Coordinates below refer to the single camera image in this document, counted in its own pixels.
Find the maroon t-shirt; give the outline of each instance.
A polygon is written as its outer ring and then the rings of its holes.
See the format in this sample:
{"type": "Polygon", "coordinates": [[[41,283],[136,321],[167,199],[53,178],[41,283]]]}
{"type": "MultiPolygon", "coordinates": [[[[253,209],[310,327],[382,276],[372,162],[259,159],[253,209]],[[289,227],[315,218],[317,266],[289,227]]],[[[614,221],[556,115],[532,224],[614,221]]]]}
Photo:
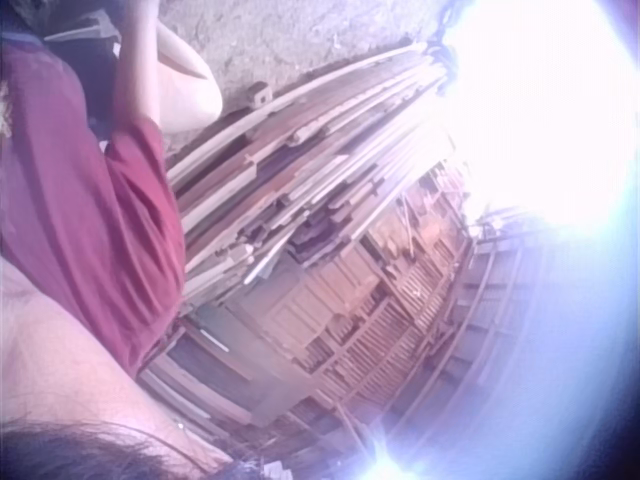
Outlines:
{"type": "Polygon", "coordinates": [[[143,119],[103,154],[68,65],[26,43],[3,42],[0,61],[0,253],[133,375],[184,281],[160,131],[143,119]]]}

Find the dirt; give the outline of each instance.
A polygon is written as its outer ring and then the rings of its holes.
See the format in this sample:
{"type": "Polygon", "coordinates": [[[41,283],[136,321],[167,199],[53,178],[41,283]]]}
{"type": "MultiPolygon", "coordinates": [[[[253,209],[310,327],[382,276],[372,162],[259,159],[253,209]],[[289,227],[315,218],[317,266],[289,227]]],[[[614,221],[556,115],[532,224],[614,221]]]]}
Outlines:
{"type": "MultiPolygon", "coordinates": [[[[164,0],[161,19],[211,67],[225,111],[244,106],[246,89],[274,91],[328,64],[426,39],[446,0],[164,0]]],[[[171,142],[175,151],[193,135],[171,142]]]]}

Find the bright light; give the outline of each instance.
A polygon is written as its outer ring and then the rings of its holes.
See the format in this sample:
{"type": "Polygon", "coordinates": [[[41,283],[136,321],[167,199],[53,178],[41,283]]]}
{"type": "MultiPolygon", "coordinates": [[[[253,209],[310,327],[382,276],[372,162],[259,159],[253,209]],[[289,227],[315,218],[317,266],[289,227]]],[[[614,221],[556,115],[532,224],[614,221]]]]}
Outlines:
{"type": "Polygon", "coordinates": [[[418,480],[418,477],[411,473],[403,472],[390,459],[382,459],[361,480],[418,480]]]}
{"type": "Polygon", "coordinates": [[[446,37],[457,154],[496,208],[601,223],[636,148],[637,74],[593,0],[477,0],[446,37]]]}

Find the stack of wooden planks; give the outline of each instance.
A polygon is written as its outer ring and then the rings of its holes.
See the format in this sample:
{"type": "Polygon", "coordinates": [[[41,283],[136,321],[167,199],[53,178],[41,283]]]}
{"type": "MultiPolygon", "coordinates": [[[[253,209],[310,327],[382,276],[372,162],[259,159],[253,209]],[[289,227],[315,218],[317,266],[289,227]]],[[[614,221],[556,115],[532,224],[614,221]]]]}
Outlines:
{"type": "Polygon", "coordinates": [[[424,44],[347,65],[219,129],[168,172],[187,241],[185,300],[222,301],[283,251],[349,249],[453,151],[436,118],[446,71],[424,44]]]}

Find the hair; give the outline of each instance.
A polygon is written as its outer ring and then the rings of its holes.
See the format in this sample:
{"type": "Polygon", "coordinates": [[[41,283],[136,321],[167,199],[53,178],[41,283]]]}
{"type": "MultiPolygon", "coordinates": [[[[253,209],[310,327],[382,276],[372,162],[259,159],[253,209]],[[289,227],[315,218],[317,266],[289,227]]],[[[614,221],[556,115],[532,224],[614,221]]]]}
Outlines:
{"type": "MultiPolygon", "coordinates": [[[[95,425],[3,423],[3,480],[260,480],[257,463],[234,462],[223,470],[185,476],[169,467],[168,455],[151,453],[153,437],[140,441],[122,430],[95,425]]],[[[201,468],[192,461],[197,470],[201,468]]]]}

